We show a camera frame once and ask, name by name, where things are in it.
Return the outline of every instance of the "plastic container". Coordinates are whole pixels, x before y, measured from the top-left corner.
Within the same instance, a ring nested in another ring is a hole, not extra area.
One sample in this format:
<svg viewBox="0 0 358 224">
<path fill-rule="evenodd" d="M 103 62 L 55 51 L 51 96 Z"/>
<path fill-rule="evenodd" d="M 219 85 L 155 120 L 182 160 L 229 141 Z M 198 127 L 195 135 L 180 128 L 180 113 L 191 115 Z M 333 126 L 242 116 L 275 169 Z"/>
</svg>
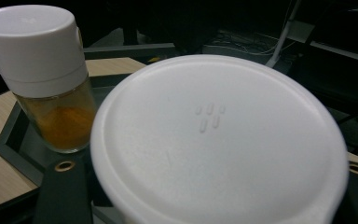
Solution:
<svg viewBox="0 0 358 224">
<path fill-rule="evenodd" d="M 137 224 L 331 223 L 348 181 L 335 121 L 258 63 L 192 55 L 148 65 L 104 99 L 91 157 Z"/>
</svg>

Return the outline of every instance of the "wooden table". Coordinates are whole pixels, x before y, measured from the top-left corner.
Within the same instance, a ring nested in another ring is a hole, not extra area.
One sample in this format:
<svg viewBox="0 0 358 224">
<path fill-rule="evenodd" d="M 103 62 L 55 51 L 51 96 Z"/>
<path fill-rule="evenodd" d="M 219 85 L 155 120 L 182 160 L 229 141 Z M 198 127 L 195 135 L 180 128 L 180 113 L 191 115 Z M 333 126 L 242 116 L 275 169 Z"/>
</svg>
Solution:
<svg viewBox="0 0 358 224">
<path fill-rule="evenodd" d="M 145 65 L 130 58 L 118 58 L 90 60 L 87 61 L 87 67 L 89 75 L 95 77 L 133 73 L 145 67 Z M 11 92 L 0 95 L 0 133 L 15 103 L 16 100 Z M 358 162 L 358 156 L 349 153 L 349 160 Z M 0 203 L 11 200 L 35 188 L 35 184 L 0 157 Z"/>
</svg>

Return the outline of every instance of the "embossed logo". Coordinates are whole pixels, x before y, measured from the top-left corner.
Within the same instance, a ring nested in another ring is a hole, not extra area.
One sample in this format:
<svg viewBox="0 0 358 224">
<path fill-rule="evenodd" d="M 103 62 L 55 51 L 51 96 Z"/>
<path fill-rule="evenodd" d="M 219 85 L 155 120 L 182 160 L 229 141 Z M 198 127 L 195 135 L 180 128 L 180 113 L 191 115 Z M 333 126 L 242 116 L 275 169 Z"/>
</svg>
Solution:
<svg viewBox="0 0 358 224">
<path fill-rule="evenodd" d="M 196 115 L 202 117 L 200 122 L 200 133 L 205 133 L 208 129 L 217 129 L 221 122 L 221 116 L 226 112 L 226 108 L 223 105 L 217 106 L 214 103 L 210 103 L 204 106 L 198 106 L 196 109 Z"/>
</svg>

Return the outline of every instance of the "white dispenser cap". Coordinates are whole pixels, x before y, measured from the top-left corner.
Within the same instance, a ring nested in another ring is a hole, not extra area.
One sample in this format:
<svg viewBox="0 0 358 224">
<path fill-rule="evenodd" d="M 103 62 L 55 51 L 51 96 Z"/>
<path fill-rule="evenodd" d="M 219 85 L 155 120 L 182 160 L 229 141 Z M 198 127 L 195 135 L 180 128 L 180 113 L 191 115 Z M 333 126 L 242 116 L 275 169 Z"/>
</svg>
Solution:
<svg viewBox="0 0 358 224">
<path fill-rule="evenodd" d="M 0 8 L 0 74 L 23 97 L 49 97 L 88 75 L 74 15 L 59 7 Z"/>
<path fill-rule="evenodd" d="M 329 223 L 349 173 L 314 96 L 264 65 L 213 55 L 120 82 L 94 120 L 91 157 L 136 224 Z"/>
</svg>

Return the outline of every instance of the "cable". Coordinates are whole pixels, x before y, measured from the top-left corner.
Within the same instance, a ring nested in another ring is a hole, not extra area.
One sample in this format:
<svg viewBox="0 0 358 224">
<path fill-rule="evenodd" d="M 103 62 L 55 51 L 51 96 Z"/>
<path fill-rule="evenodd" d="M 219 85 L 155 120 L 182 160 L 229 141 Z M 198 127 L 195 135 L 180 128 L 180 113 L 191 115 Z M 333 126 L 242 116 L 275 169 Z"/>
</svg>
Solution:
<svg viewBox="0 0 358 224">
<path fill-rule="evenodd" d="M 271 39 L 274 39 L 274 40 L 279 40 L 279 38 L 271 36 L 271 35 L 264 35 L 264 34 L 260 34 L 258 32 L 254 32 L 254 34 L 255 35 L 262 35 L 262 36 L 265 36 L 265 37 L 268 37 L 268 38 L 271 38 Z"/>
<path fill-rule="evenodd" d="M 290 8 L 291 8 L 291 5 L 293 3 L 293 0 L 290 0 L 289 4 L 288 4 L 288 7 L 286 9 L 286 12 L 285 12 L 285 15 L 284 15 L 284 19 L 283 19 L 283 23 L 282 23 L 282 31 L 284 30 L 284 26 L 288 20 L 288 17 L 289 17 L 289 12 L 290 12 Z M 243 43 L 243 42 L 238 42 L 238 41 L 233 41 L 233 37 L 235 38 L 238 38 L 238 39 L 241 39 L 241 40 L 245 40 L 245 41 L 249 41 L 247 38 L 244 38 L 242 36 L 239 36 L 239 35 L 233 35 L 233 34 L 224 34 L 224 33 L 221 33 L 219 34 L 220 35 L 220 39 L 219 37 L 215 40 L 213 40 L 211 43 L 215 43 L 215 44 L 231 44 L 231 45 L 234 45 L 234 46 L 237 46 L 241 49 L 237 49 L 238 51 L 241 51 L 241 52 L 244 52 L 244 53 L 247 53 L 247 54 L 251 54 L 251 55 L 260 55 L 260 56 L 265 56 L 265 55 L 272 55 L 272 51 L 275 50 L 278 46 L 278 41 L 275 43 L 275 45 L 273 47 L 270 47 L 266 42 L 264 41 L 260 41 L 260 39 L 255 39 L 255 36 L 253 37 L 253 44 L 249 44 L 249 43 Z M 268 36 L 268 35 L 263 35 L 263 34 L 260 34 L 260 33 L 253 33 L 253 35 L 262 35 L 262 36 L 265 36 L 265 37 L 269 37 L 269 38 L 273 38 L 272 36 Z M 291 43 L 289 44 L 287 47 L 285 47 L 286 49 L 290 46 L 292 46 L 294 44 Z M 226 49 L 234 49 L 234 48 L 231 48 L 231 47 L 227 47 L 227 46 L 215 46 L 215 47 L 221 47 L 221 48 L 226 48 Z M 255 49 L 258 49 L 260 48 L 261 52 L 251 52 L 248 50 L 248 48 L 255 48 Z"/>
<path fill-rule="evenodd" d="M 291 46 L 293 46 L 296 43 L 296 41 L 293 41 L 292 43 L 290 43 L 288 46 L 284 47 L 282 50 L 288 49 Z M 242 53 L 246 53 L 246 54 L 250 54 L 250 55 L 255 55 L 255 56 L 268 56 L 268 55 L 272 55 L 273 53 L 267 53 L 270 52 L 271 49 L 266 50 L 264 52 L 249 52 L 247 49 L 243 50 L 243 49 L 235 49 L 235 48 L 231 48 L 231 47 L 227 47 L 227 46 L 219 46 L 219 45 L 204 45 L 204 47 L 211 47 L 211 48 L 221 48 L 221 49 L 234 49 L 236 51 L 242 52 Z"/>
</svg>

